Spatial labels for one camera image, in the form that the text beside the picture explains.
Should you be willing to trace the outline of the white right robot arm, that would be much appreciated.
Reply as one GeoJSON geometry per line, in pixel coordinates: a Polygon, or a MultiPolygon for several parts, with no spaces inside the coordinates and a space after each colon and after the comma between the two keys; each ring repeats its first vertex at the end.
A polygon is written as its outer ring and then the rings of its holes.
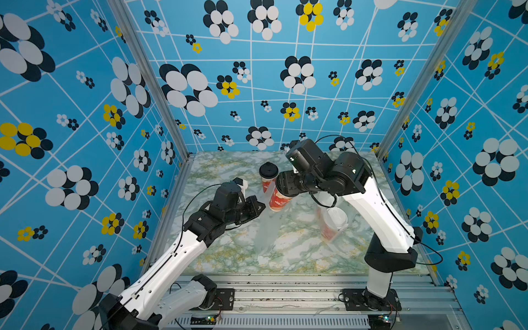
{"type": "Polygon", "coordinates": [[[286,157],[293,169],[278,174],[269,201],[271,209],[278,212],[298,195],[307,193],[315,198],[320,192],[352,205],[374,235],[364,257],[369,266],[367,286],[345,301],[349,307],[398,312],[390,283],[394,273],[417,265],[413,247],[422,243],[422,230],[397,214],[380,190],[370,163],[356,151],[332,160],[313,140],[294,140],[286,157]]]}

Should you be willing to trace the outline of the translucent plastic carrier bag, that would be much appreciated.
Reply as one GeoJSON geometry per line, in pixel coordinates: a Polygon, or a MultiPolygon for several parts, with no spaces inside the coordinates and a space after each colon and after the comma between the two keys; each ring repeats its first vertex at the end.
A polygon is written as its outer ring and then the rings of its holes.
{"type": "Polygon", "coordinates": [[[319,192],[316,199],[323,205],[318,205],[316,213],[322,240],[330,243],[349,226],[348,215],[340,207],[343,199],[334,199],[326,192],[319,192]]]}

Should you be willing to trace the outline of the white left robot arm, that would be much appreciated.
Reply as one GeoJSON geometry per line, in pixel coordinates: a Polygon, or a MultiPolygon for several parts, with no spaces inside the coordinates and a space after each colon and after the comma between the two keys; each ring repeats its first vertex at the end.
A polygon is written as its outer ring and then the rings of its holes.
{"type": "Polygon", "coordinates": [[[216,239],[265,210],[256,196],[246,196],[247,184],[240,178],[215,184],[213,200],[185,218],[170,248],[129,288],[100,302],[100,328],[163,329],[191,309],[212,305],[217,286],[207,276],[195,276],[174,294],[169,290],[216,239]]]}

